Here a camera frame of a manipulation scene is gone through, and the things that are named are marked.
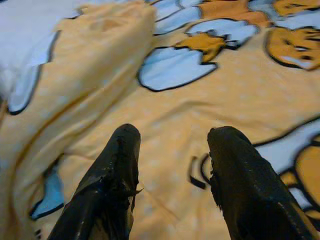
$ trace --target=bedspread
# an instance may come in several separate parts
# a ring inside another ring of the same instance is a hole
[[[220,126],[248,136],[320,230],[319,8],[133,1],[63,19],[1,112],[0,239],[46,239],[124,123],[141,133],[130,239],[230,238],[201,174]]]

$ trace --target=yellow fabric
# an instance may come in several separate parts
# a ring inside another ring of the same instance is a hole
[[[46,238],[62,210],[36,222],[29,219],[43,196],[42,173],[61,156],[58,172],[67,203],[124,123],[141,133],[138,189],[144,188],[136,196],[130,239],[229,239],[209,188],[188,182],[192,157],[208,152],[209,130],[234,126],[253,143],[263,142],[315,116],[320,103],[319,70],[273,61],[265,50],[269,20],[245,3],[238,1],[239,9],[233,1],[202,5],[204,19],[197,23],[229,17],[260,29],[239,50],[219,54],[217,48],[225,45],[220,38],[208,40],[203,34],[202,45],[184,33],[194,22],[152,39],[155,10],[137,2],[88,6],[84,15],[63,20],[56,28],[62,31],[54,59],[44,66],[31,104],[20,115],[4,116],[0,129],[0,239],[32,239],[39,228]],[[214,6],[224,12],[216,16]],[[153,48],[179,43],[211,51],[203,61],[220,67],[185,86],[152,92],[135,79],[151,42]]]

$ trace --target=bed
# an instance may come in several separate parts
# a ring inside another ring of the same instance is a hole
[[[46,239],[124,123],[141,133],[130,239],[230,238],[203,178],[220,126],[320,230],[319,1],[86,2],[0,2],[0,239]]]

